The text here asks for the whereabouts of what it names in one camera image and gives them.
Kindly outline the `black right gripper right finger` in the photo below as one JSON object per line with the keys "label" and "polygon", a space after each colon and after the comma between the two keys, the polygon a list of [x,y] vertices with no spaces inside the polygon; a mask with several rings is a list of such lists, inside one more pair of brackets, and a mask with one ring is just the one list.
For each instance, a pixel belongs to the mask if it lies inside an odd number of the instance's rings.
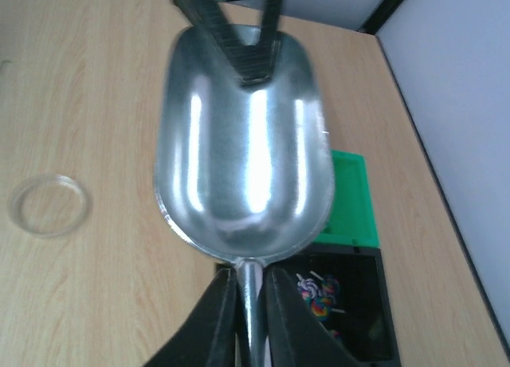
{"label": "black right gripper right finger", "polygon": [[284,269],[266,270],[264,293],[274,366],[359,365],[313,316]]}

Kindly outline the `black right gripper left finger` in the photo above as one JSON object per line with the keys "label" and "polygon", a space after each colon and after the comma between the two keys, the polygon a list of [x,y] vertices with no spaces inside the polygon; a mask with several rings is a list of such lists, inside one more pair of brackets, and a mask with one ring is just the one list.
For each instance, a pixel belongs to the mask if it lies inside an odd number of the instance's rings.
{"label": "black right gripper left finger", "polygon": [[237,280],[219,269],[186,321],[146,366],[233,366],[235,363]]}

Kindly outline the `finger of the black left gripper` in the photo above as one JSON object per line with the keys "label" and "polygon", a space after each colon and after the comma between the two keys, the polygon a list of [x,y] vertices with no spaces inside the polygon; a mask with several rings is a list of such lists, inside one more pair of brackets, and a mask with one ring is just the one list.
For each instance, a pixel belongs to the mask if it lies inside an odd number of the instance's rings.
{"label": "finger of the black left gripper", "polygon": [[265,0],[258,36],[246,44],[216,0],[172,0],[191,25],[214,42],[237,73],[242,86],[273,77],[280,51],[278,25],[283,0]]}

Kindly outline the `metal scoop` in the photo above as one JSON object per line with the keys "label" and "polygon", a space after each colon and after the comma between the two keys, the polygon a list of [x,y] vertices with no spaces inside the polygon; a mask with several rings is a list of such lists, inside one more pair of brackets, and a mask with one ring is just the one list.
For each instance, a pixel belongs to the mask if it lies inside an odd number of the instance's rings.
{"label": "metal scoop", "polygon": [[176,38],[155,156],[159,209],[188,244],[231,264],[243,354],[270,365],[264,269],[303,250],[329,216],[334,172],[324,109],[303,45],[282,33],[273,77],[241,86],[195,27]]}

